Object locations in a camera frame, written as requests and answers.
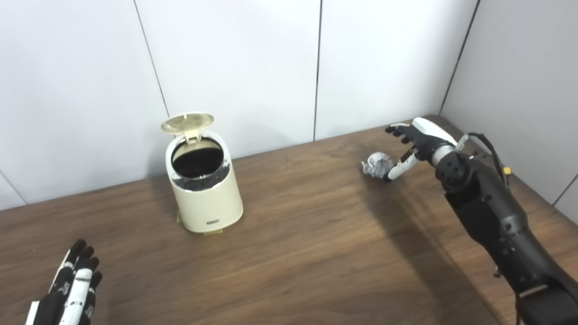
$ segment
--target open lid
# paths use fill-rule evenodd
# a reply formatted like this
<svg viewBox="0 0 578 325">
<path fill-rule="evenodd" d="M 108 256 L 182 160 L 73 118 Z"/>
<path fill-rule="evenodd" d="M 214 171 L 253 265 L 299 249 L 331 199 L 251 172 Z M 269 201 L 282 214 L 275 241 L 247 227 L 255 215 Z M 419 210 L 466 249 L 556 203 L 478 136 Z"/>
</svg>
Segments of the open lid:
<svg viewBox="0 0 578 325">
<path fill-rule="evenodd" d="M 171 117 L 161 124 L 161 130 L 169 134 L 184 134 L 187 143 L 201 140 L 199 130 L 202 130 L 214 121 L 214 117 L 207 113 L 191 112 Z"/>
</svg>

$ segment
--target wooden table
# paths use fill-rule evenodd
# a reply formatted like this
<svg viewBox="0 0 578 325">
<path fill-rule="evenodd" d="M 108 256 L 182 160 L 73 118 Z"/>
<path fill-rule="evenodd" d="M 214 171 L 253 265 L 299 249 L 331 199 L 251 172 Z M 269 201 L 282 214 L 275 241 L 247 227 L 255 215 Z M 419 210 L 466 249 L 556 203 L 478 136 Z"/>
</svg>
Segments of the wooden table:
<svg viewBox="0 0 578 325">
<path fill-rule="evenodd" d="M 236 160 L 245 212 L 220 235 L 175 222 L 166 176 L 0 212 L 0 323 L 24 324 L 85 238 L 105 275 L 95 325 L 513 324 L 509 287 L 431 166 L 390 184 L 360 172 L 375 151 L 397 159 L 398 141 L 375 128 Z M 512 190 L 578 278 L 578 227 L 516 178 Z"/>
</svg>

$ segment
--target robotic hand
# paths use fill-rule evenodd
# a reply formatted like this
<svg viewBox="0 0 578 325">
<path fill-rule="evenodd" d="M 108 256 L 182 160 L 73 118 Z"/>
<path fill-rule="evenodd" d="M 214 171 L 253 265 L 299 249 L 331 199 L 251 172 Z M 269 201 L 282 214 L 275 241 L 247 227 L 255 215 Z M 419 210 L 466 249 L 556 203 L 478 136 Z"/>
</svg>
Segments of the robotic hand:
<svg viewBox="0 0 578 325">
<path fill-rule="evenodd" d="M 32 302 L 25 325 L 89 325 L 102 273 L 94 248 L 79 239 L 68 250 L 48 294 Z"/>
<path fill-rule="evenodd" d="M 435 167 L 445 197 L 468 235 L 482 245 L 516 294 L 517 321 L 525 325 L 578 324 L 578 283 L 542 247 L 528 218 L 508 189 L 503 165 L 483 135 L 468 133 L 456 141 L 438 125 L 416 118 L 411 125 L 386 128 L 413 147 L 384 176 L 390 182 L 418 161 Z M 460 152 L 470 136 L 491 151 L 496 171 Z"/>
<path fill-rule="evenodd" d="M 404 135 L 402 143 L 413 142 L 413 147 L 409 149 L 384 176 L 386 182 L 390 182 L 400 177 L 404 172 L 415 166 L 418 161 L 429 161 L 434 167 L 439 160 L 448 152 L 454 150 L 457 143 L 454 138 L 437 124 L 418 117 L 412 121 L 411 125 L 404 123 L 392 124 L 386 128 L 387 133 L 393 136 Z"/>
</svg>

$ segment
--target cable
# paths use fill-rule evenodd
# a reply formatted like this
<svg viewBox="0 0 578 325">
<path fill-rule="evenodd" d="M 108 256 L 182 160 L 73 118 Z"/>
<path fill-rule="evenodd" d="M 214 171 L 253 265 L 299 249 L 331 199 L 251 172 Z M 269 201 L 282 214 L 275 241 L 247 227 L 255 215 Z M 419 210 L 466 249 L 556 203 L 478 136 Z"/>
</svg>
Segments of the cable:
<svg viewBox="0 0 578 325">
<path fill-rule="evenodd" d="M 506 185 L 506 187 L 509 187 L 510 184 L 508 182 L 506 174 L 504 173 L 504 166 L 502 164 L 502 161 L 498 157 L 498 153 L 494 149 L 494 145 L 492 145 L 490 140 L 488 140 L 488 138 L 486 138 L 486 136 L 483 133 L 470 132 L 470 133 L 468 133 L 468 135 L 474 136 L 475 138 L 479 139 L 486 147 L 488 147 L 488 149 L 492 153 L 492 158 L 494 160 L 494 166 L 496 167 L 496 171 L 498 172 L 498 175 L 500 175 L 500 178 L 502 179 L 504 185 Z"/>
</svg>

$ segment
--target trash can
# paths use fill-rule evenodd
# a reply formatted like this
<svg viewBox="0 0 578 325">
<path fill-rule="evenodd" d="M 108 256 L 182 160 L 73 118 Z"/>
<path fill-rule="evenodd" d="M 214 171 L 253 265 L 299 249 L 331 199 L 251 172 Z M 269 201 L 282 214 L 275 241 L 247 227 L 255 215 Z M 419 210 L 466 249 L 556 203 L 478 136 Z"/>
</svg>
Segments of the trash can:
<svg viewBox="0 0 578 325">
<path fill-rule="evenodd" d="M 231 155 L 223 139 L 205 130 L 213 123 L 206 113 L 173 117 L 161 129 L 176 138 L 166 148 L 166 171 L 180 218 L 192 232 L 211 232 L 237 222 L 243 202 Z"/>
</svg>

